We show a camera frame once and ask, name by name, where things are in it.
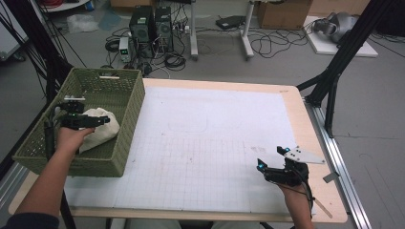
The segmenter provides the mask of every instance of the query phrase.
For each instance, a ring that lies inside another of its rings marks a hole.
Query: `cardboard box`
[[[312,0],[288,0],[282,4],[261,3],[257,18],[262,29],[301,30]]]
[[[110,0],[114,9],[133,9],[135,6],[155,6],[155,0]]]
[[[370,0],[313,0],[309,9],[310,16],[328,16],[331,12],[347,12],[360,15]]]

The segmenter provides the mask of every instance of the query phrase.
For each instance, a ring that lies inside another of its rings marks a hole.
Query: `forearm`
[[[72,157],[56,152],[16,210],[59,216],[60,201]]]
[[[296,229],[312,229],[309,202],[303,186],[294,187],[294,190],[280,186],[284,193],[286,206],[294,221]]]

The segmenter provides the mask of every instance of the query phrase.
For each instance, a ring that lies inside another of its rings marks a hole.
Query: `plastic bag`
[[[76,14],[67,18],[69,32],[78,33],[82,31],[98,30],[98,23],[91,15]]]

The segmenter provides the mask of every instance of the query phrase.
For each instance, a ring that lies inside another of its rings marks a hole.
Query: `green plastic basket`
[[[85,97],[85,111],[103,108],[112,112],[120,125],[118,135],[77,155],[69,175],[79,177],[122,177],[137,125],[145,89],[140,71],[110,69],[72,69],[50,107],[24,140],[13,159],[39,174],[45,156],[44,121],[65,95]]]

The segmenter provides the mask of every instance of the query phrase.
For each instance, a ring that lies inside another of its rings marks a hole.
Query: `computer tower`
[[[170,7],[159,7],[155,11],[159,52],[172,52],[174,50],[171,15],[172,11]]]
[[[153,42],[157,37],[152,6],[135,6],[129,28],[135,44]]]

